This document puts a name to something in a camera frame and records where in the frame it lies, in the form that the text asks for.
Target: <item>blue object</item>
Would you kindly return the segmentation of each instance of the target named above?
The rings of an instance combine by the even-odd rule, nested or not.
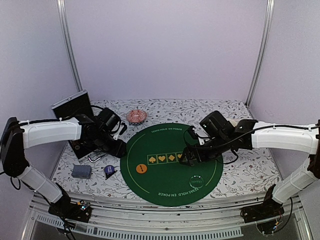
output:
[[[91,166],[89,165],[74,165],[71,176],[76,179],[89,179],[91,177]]]
[[[112,174],[114,171],[115,171],[115,167],[112,166],[112,165],[107,165],[107,166],[104,168],[104,172],[105,172],[106,174]]]

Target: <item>white arm segment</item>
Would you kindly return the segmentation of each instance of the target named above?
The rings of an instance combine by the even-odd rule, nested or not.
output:
[[[259,121],[253,129],[273,125],[275,124]],[[309,128],[309,130],[288,127],[257,130],[252,134],[252,147],[296,150],[315,155],[319,141],[316,135],[319,134],[319,130],[318,128],[310,129],[315,126],[315,124],[300,126]],[[307,158],[290,176],[278,182],[272,191],[272,199],[279,204],[283,204],[290,197],[317,181],[318,179],[314,174],[308,171],[309,164],[310,158]]]
[[[319,180],[311,171],[308,171],[309,163],[310,158],[307,158],[290,176],[275,185],[272,191],[272,199],[274,201],[283,204],[290,197]]]
[[[34,123],[21,128],[24,129],[24,149],[40,144],[78,140],[81,136],[81,125],[75,117],[65,121]]]
[[[40,144],[78,140],[81,137],[82,126],[73,117],[65,121],[33,123],[21,126],[21,128],[24,129],[23,146],[24,149],[28,149]],[[17,178],[34,189],[35,192],[45,196],[51,203],[56,203],[63,195],[55,183],[31,165]]]
[[[253,129],[273,125],[276,124],[259,121],[254,125]],[[299,127],[312,128],[315,126],[315,124],[310,124],[301,125]],[[319,134],[318,128],[313,130],[288,127],[266,128],[252,134],[252,147],[288,149],[316,154],[318,148],[318,139],[316,139],[317,134]]]
[[[62,197],[60,188],[31,165],[17,178],[33,188],[35,192],[45,196],[51,203],[55,204]]]

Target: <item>red bowl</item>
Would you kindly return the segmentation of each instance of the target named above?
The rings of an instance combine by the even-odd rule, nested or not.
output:
[[[147,113],[140,109],[134,109],[126,114],[125,117],[129,123],[132,124],[141,124],[147,118]]]

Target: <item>orange circle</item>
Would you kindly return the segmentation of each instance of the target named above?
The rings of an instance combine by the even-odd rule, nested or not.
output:
[[[147,172],[147,166],[144,164],[139,164],[136,166],[135,170],[138,174],[145,174]]]

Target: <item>white cable tie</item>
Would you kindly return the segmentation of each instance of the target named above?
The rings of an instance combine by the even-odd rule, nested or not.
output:
[[[45,183],[46,183],[46,176],[42,173],[42,172],[40,172],[41,173],[41,175],[42,175],[42,177],[44,178],[44,181],[43,181],[43,183],[37,188],[37,189],[35,189],[34,190],[34,192],[36,193]]]

